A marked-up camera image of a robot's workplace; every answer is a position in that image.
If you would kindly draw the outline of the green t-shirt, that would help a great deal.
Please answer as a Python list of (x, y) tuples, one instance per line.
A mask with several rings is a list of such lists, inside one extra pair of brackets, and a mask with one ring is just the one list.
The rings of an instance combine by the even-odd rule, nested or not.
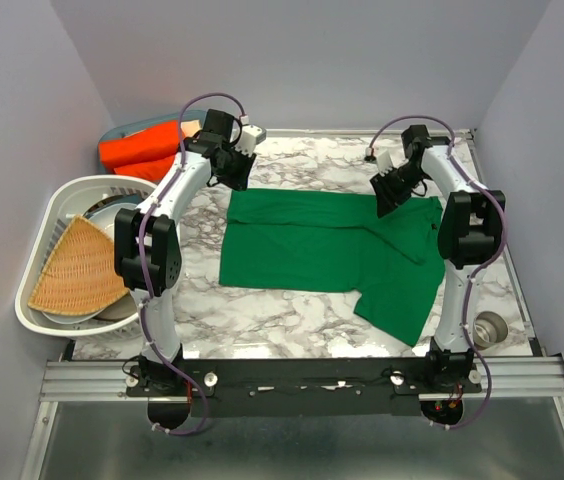
[(319, 293), (356, 291), (354, 313), (415, 346), (444, 278), (438, 198), (412, 198), (378, 217), (372, 195), (302, 190), (233, 192), (219, 281)]

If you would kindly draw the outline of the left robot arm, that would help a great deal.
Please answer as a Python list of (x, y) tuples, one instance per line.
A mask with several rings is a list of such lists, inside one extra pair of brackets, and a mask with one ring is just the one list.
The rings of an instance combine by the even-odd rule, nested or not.
[(210, 109), (198, 127), (178, 119), (144, 127), (120, 152), (139, 164), (161, 161), (158, 184), (138, 206), (121, 209), (114, 223), (114, 268), (133, 298), (144, 345), (132, 374), (163, 395), (189, 378), (177, 365), (181, 340), (173, 296), (182, 269), (178, 224), (198, 191), (216, 179), (243, 191), (266, 137), (246, 113)]

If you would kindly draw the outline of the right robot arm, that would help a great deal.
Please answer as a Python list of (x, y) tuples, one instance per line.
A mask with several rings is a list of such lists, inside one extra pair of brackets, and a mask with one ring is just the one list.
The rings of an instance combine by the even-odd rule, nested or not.
[(441, 317), (425, 356), (422, 379), (442, 392), (471, 378), (477, 317), (473, 294), (486, 269), (502, 254), (506, 243), (505, 196), (489, 190), (454, 157), (455, 134), (433, 136), (426, 126), (411, 125), (401, 133), (405, 162), (394, 166), (388, 151), (371, 142), (364, 159), (377, 165), (371, 178), (377, 214), (398, 210), (429, 180), (445, 204), (437, 233), (438, 252), (445, 262)]

